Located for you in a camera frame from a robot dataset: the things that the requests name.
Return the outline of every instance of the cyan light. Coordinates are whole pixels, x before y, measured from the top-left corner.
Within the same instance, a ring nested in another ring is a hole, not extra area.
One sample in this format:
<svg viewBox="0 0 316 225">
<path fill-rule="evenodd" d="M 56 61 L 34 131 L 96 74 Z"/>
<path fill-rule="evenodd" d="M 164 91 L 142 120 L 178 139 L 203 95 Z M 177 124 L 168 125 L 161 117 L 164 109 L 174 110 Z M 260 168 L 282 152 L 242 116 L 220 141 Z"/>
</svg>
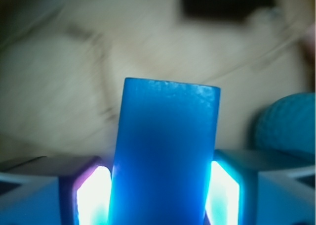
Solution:
<svg viewBox="0 0 316 225">
<path fill-rule="evenodd" d="M 111 173 L 99 166 L 77 190 L 80 225 L 105 225 L 108 222 L 111 195 Z"/>
<path fill-rule="evenodd" d="M 239 184 L 216 161 L 212 162 L 205 209 L 212 225 L 238 225 Z"/>
</svg>

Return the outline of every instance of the led light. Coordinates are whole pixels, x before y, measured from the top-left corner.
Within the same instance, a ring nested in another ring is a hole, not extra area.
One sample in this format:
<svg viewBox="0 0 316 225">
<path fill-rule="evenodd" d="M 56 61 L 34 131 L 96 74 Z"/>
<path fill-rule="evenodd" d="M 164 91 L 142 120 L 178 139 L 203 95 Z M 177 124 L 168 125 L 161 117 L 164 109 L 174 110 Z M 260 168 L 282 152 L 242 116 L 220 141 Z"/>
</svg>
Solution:
<svg viewBox="0 0 316 225">
<path fill-rule="evenodd" d="M 111 187 L 111 173 L 106 167 L 97 167 L 84 181 L 77 190 L 80 225 L 107 224 Z"/>
<path fill-rule="evenodd" d="M 216 161 L 212 162 L 206 213 L 212 225 L 237 225 L 239 184 Z"/>
</svg>

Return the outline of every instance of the dark object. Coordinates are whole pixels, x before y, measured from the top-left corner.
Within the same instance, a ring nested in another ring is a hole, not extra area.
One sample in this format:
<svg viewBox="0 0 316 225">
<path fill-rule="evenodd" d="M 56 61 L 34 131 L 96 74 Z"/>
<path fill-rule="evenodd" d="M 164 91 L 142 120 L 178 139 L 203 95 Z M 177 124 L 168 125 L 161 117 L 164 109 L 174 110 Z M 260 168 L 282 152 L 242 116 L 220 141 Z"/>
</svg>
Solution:
<svg viewBox="0 0 316 225">
<path fill-rule="evenodd" d="M 244 19 L 255 8 L 274 4 L 274 0 L 182 0 L 185 14 L 220 19 Z"/>
<path fill-rule="evenodd" d="M 59 180 L 59 206 L 63 225 L 74 224 L 73 188 L 75 181 L 82 177 L 91 167 L 103 165 L 99 157 L 35 157 L 18 158 L 0 163 L 0 172 L 17 175 L 34 175 L 58 177 Z M 12 186 L 0 184 L 7 189 Z"/>
</svg>

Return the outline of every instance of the beige surface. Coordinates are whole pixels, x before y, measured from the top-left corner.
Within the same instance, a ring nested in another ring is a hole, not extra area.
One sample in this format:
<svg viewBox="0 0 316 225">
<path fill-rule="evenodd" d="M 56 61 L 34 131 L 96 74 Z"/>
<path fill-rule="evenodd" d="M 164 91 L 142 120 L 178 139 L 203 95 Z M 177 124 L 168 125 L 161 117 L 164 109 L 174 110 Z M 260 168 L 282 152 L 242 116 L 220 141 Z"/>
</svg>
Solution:
<svg viewBox="0 0 316 225">
<path fill-rule="evenodd" d="M 258 111 L 307 90 L 300 34 L 285 9 L 259 9 L 240 25 L 186 19 L 178 3 L 68 0 L 56 18 L 4 50 L 0 159 L 27 154 L 25 147 L 113 154 L 125 77 L 221 87 L 221 148 L 246 147 Z"/>
</svg>

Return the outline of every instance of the blue plastic piece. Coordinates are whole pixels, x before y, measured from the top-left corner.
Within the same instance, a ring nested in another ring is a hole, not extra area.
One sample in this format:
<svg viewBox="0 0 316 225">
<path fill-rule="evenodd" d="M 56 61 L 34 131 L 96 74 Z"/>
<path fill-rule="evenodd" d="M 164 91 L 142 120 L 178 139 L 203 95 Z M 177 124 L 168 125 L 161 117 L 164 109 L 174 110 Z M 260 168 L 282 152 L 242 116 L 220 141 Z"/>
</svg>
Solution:
<svg viewBox="0 0 316 225">
<path fill-rule="evenodd" d="M 125 80 L 109 224 L 203 224 L 219 99 L 217 87 Z"/>
</svg>

